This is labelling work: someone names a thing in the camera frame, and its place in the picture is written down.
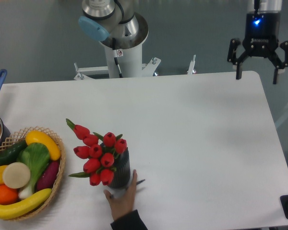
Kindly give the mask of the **person's hand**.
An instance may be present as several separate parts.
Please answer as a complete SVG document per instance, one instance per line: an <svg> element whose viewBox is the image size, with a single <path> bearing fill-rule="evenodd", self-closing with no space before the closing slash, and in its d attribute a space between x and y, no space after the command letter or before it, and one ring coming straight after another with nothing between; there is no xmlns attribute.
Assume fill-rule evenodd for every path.
<svg viewBox="0 0 288 230"><path fill-rule="evenodd" d="M133 170L132 181L129 187L125 190L125 193L115 198L114 195L108 191L104 190L104 195L109 203L111 209L111 215L114 221L119 218L131 213L134 207L134 201L137 191L137 171Z"/></svg>

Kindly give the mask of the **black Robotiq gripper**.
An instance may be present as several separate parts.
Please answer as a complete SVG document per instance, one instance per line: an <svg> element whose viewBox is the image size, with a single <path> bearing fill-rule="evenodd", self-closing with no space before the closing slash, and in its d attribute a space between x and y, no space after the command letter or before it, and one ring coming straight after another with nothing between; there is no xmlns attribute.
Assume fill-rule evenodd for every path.
<svg viewBox="0 0 288 230"><path fill-rule="evenodd" d="M248 13L246 15L245 37L242 42L244 52L237 57L237 49L241 45L238 38L232 38L229 44L227 62L236 66L236 79L242 78L242 63L250 57L268 58L275 67L273 84L277 84L278 71L288 67L288 40L278 44L280 13L268 12L261 14ZM285 60L282 61L276 49L284 51Z"/></svg>

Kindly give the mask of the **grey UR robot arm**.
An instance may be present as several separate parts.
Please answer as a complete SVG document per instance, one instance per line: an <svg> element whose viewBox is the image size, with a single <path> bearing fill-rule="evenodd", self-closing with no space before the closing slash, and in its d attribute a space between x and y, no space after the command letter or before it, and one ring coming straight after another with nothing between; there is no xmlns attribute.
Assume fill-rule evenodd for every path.
<svg viewBox="0 0 288 230"><path fill-rule="evenodd" d="M236 68L236 79L242 77L242 64L247 58L267 58L273 64L273 81L288 67L288 40L278 39L280 0L251 0L248 2L245 36L230 41L227 61ZM90 38L105 49L107 66L78 68L77 76L108 72L110 78L154 76L160 59L142 62L142 45L148 36L146 20L134 11L132 0L84 0L83 15L78 24Z"/></svg>

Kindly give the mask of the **dark sleeved forearm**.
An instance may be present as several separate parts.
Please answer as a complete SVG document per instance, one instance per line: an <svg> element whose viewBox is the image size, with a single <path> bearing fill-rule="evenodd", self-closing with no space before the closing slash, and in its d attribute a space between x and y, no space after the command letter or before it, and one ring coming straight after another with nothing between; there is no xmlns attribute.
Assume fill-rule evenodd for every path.
<svg viewBox="0 0 288 230"><path fill-rule="evenodd" d="M113 230L148 230L137 209L118 218L110 225Z"/></svg>

